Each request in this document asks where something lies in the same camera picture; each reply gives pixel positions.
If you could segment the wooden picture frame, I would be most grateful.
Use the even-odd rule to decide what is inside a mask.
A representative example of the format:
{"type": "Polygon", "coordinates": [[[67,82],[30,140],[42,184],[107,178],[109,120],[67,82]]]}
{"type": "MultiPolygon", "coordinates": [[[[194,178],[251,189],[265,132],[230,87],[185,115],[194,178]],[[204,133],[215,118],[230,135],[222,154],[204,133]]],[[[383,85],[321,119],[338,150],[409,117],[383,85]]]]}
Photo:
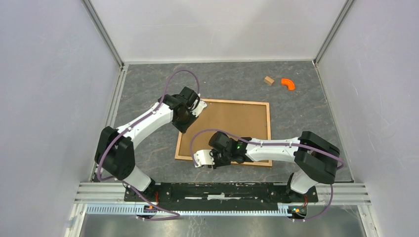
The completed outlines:
{"type": "Polygon", "coordinates": [[[190,142],[194,135],[205,129],[219,129],[239,137],[271,139],[270,105],[268,102],[204,99],[207,107],[198,119],[179,133],[175,160],[192,161],[190,142]]]}

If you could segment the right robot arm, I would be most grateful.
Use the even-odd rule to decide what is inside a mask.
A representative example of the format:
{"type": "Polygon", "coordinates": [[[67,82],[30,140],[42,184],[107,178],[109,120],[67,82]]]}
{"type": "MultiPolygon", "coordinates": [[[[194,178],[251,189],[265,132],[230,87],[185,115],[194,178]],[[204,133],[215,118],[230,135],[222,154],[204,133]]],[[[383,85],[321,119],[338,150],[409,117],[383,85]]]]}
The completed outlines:
{"type": "Polygon", "coordinates": [[[317,134],[304,131],[299,137],[285,140],[261,140],[252,137],[236,137],[217,131],[209,140],[209,150],[194,154],[196,166],[212,168],[230,165],[232,162],[259,162],[263,160],[290,162],[299,167],[294,172],[286,197],[299,201],[313,186],[333,184],[336,172],[345,166],[339,157],[340,150],[317,134]]]}

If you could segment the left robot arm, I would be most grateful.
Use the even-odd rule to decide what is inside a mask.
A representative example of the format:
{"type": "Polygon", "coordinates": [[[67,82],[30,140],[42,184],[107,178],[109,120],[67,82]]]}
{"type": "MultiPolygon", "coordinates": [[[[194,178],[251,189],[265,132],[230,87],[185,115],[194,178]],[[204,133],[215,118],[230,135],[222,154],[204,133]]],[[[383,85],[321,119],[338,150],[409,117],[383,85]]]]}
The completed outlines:
{"type": "Polygon", "coordinates": [[[136,147],[158,128],[171,123],[185,133],[206,109],[207,103],[194,90],[184,87],[179,94],[165,94],[148,111],[117,128],[105,127],[95,154],[98,170],[136,188],[143,201],[155,196],[155,181],[136,166],[136,147]]]}

